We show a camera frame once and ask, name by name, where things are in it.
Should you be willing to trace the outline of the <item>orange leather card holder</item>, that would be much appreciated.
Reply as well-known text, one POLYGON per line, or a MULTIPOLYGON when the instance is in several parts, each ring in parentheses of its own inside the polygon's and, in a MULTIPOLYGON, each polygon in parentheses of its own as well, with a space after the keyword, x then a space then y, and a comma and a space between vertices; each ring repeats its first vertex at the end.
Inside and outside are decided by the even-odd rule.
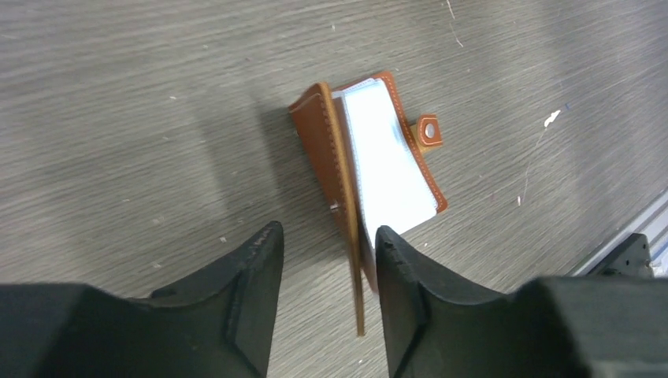
POLYGON ((442 146, 439 121, 434 114, 409 121, 389 71, 340 87, 315 83, 288 112, 346 239, 355 323, 364 335, 363 287, 378 288, 377 229, 403 233, 448 206, 425 161, 442 146))

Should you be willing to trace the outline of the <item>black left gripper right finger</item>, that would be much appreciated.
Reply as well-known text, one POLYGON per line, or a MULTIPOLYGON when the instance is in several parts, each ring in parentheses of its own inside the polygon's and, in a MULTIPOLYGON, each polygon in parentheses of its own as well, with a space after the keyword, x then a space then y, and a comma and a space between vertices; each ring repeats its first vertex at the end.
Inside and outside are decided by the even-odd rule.
POLYGON ((667 281, 543 276, 505 294, 377 231, 392 377, 664 377, 667 281))

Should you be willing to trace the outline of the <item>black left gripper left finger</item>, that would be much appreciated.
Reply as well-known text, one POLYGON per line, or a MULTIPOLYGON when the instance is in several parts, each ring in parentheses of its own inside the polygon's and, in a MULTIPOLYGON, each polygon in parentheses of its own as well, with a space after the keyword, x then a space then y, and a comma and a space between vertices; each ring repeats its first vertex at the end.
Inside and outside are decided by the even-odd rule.
POLYGON ((85 283, 1 287, 4 377, 264 377, 284 263, 269 222, 146 298, 85 283))

